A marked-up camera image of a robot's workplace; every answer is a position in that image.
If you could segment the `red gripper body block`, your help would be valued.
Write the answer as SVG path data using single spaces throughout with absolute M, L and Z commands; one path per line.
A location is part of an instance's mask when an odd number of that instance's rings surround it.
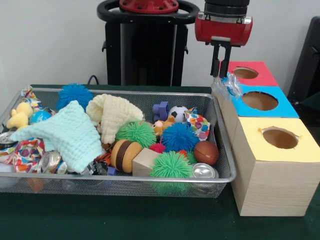
M 231 46 L 245 46 L 253 28 L 253 18 L 219 17 L 203 11 L 195 18 L 195 37 L 199 42 L 226 42 Z

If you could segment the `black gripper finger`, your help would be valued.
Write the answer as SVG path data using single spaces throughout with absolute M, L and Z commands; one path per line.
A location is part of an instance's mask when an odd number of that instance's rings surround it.
M 213 55 L 212 55 L 212 63 L 211 63 L 211 72 L 210 75 L 216 78 L 219 75 L 220 69 L 220 60 L 219 60 L 219 45 L 213 46 Z
M 219 77 L 225 78 L 228 74 L 228 67 L 230 62 L 230 55 L 231 55 L 231 46 L 225 45 L 223 46 L 225 48 L 225 55 L 223 61 L 220 63 L 220 71 L 219 71 Z

